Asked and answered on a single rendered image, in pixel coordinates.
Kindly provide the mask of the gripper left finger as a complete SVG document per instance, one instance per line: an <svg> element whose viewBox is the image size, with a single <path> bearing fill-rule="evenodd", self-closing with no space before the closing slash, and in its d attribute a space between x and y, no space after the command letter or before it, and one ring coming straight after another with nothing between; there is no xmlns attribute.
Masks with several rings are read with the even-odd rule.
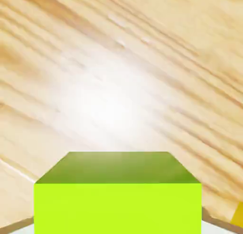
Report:
<svg viewBox="0 0 243 234"><path fill-rule="evenodd" d="M34 234L34 223L18 222L8 226L10 234Z"/></svg>

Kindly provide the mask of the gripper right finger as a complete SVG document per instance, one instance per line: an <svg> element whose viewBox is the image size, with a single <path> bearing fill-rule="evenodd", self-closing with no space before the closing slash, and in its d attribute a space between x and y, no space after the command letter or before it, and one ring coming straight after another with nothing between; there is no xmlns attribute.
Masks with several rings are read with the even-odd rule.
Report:
<svg viewBox="0 0 243 234"><path fill-rule="evenodd" d="M201 222L201 234L235 234L229 230L223 229L211 223Z"/></svg>

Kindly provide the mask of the small yellow cube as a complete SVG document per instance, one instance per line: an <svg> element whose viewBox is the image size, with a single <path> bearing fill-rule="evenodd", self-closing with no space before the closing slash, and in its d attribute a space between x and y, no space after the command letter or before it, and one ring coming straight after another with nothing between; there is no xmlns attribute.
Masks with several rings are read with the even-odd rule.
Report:
<svg viewBox="0 0 243 234"><path fill-rule="evenodd" d="M243 228L243 202L240 202L231 219L231 224Z"/></svg>

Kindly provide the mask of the small lime green cube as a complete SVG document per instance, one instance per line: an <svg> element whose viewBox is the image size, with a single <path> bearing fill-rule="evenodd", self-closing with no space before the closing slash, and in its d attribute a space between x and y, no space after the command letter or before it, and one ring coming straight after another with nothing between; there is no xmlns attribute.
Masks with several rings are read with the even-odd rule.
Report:
<svg viewBox="0 0 243 234"><path fill-rule="evenodd" d="M201 234L201 183L167 152L70 152L34 185L34 234Z"/></svg>

